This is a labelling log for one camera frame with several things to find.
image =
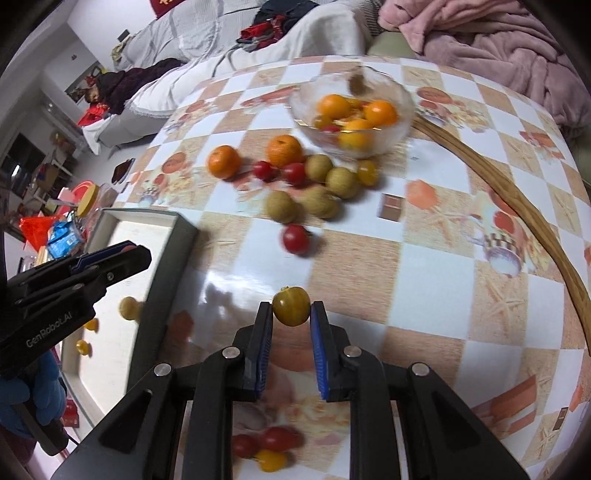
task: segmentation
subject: red pillow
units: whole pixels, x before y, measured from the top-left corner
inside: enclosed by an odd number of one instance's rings
[[[150,0],[150,3],[152,3],[152,8],[154,9],[154,13],[156,14],[156,18],[162,17],[162,15],[164,15],[169,10],[172,10],[182,2],[184,2],[184,0]]]

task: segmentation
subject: yellow jar lid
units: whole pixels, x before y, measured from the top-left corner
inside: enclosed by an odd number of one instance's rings
[[[90,210],[92,209],[92,206],[95,204],[98,195],[98,185],[92,184],[90,187],[88,187],[88,190],[86,190],[86,193],[84,194],[82,200],[78,204],[78,210],[76,212],[76,215],[78,217],[85,217],[86,215],[88,215],[90,213]]]

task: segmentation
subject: tangerine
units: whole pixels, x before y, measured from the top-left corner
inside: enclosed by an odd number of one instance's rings
[[[304,151],[296,137],[277,135],[269,140],[267,158],[274,167],[283,168],[290,163],[304,160]]]
[[[374,126],[367,120],[357,118],[347,122],[339,133],[339,145],[344,150],[369,151],[373,144],[371,132],[358,132],[357,130],[371,130]]]
[[[222,180],[232,178],[242,165],[239,153],[230,145],[215,148],[207,158],[207,168],[214,177]]]
[[[345,97],[336,93],[322,97],[316,109],[320,115],[326,115],[332,120],[351,115],[351,104]]]
[[[386,100],[374,100],[363,107],[365,118],[374,127],[393,125],[398,121],[398,112],[394,105]]]

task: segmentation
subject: metal screw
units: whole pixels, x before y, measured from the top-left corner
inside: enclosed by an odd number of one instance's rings
[[[154,367],[156,377],[166,377],[171,371],[173,371],[173,367],[169,364],[158,364]]]
[[[418,377],[426,377],[429,374],[429,372],[431,371],[431,369],[427,365],[421,364],[421,363],[414,364],[411,367],[411,370]]]
[[[224,350],[222,350],[222,355],[224,358],[230,360],[231,358],[236,358],[240,355],[240,349],[235,346],[227,346]]]
[[[357,358],[361,355],[361,348],[355,345],[349,345],[343,348],[343,353],[349,358]]]

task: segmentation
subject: blue glove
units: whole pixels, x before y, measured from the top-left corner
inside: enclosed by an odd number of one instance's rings
[[[53,354],[46,352],[39,359],[39,371],[33,386],[33,402],[37,407],[37,421],[45,426],[60,419],[66,411],[66,392],[59,383],[60,369]],[[20,416],[11,407],[26,402],[31,397],[25,382],[15,378],[0,378],[0,424],[23,438],[33,438]]]

